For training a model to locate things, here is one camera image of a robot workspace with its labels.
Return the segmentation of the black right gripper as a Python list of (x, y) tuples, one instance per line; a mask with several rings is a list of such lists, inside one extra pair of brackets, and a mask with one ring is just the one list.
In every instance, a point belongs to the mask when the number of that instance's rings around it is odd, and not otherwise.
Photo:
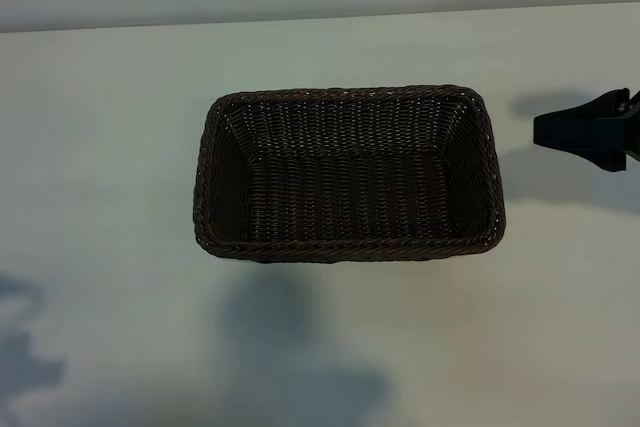
[(624, 171), (626, 155), (640, 160), (639, 93), (607, 92), (583, 105), (534, 119), (536, 145), (581, 157), (607, 172)]

